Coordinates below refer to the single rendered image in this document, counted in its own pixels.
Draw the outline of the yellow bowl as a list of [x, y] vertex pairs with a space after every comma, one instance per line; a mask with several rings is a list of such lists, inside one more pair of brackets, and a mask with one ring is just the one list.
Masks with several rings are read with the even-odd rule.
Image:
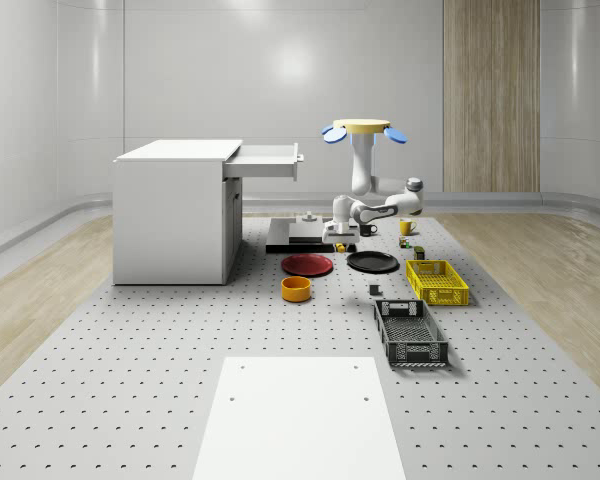
[[281, 295], [289, 302], [307, 301], [311, 297], [311, 281], [301, 276], [286, 277], [281, 281]]

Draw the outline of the red plate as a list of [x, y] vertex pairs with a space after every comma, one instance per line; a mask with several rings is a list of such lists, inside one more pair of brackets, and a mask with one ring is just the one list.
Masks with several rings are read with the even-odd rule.
[[319, 254], [294, 254], [281, 261], [282, 269], [291, 276], [319, 277], [333, 270], [332, 261]]

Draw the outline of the white board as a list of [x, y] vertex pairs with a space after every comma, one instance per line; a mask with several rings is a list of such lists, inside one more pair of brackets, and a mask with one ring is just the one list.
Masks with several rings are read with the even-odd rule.
[[371, 357], [228, 357], [193, 480], [405, 480]]

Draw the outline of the black plate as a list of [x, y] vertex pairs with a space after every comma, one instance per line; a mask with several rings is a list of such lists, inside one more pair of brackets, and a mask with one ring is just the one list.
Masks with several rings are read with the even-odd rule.
[[371, 274], [391, 273], [399, 269], [399, 262], [394, 256], [378, 251], [351, 253], [347, 264], [354, 270]]

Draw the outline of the white drawer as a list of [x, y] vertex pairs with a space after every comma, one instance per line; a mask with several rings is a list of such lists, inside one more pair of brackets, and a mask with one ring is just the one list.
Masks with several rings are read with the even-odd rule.
[[297, 180], [297, 167], [304, 161], [298, 144], [241, 145], [224, 162], [225, 177], [292, 177]]

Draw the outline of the dark grey basket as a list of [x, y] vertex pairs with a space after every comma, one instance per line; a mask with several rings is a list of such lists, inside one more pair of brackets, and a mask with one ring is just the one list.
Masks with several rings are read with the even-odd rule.
[[422, 300], [377, 300], [374, 318], [390, 365], [448, 364], [448, 340]]

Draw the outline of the black stove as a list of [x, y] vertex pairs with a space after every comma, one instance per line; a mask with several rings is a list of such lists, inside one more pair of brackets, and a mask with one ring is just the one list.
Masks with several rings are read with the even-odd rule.
[[272, 218], [266, 241], [267, 253], [333, 253], [334, 243], [323, 243], [324, 224], [331, 217]]

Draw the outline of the white cabinet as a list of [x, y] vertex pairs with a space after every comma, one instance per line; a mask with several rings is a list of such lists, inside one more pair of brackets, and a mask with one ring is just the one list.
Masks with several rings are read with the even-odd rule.
[[115, 159], [114, 283], [225, 283], [233, 212], [223, 166], [241, 144], [156, 140]]

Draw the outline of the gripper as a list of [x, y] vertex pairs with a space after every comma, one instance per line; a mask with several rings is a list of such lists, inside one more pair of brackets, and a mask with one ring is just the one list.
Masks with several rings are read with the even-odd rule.
[[347, 250], [349, 245], [359, 242], [359, 228], [350, 226], [348, 222], [326, 222], [322, 233], [322, 242], [332, 245], [333, 248], [336, 243], [342, 243]]

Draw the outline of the yellow basket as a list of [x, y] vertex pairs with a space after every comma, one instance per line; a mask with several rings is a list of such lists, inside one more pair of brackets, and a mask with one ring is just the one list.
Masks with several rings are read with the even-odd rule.
[[406, 277], [429, 305], [467, 305], [469, 287], [446, 260], [408, 260]]

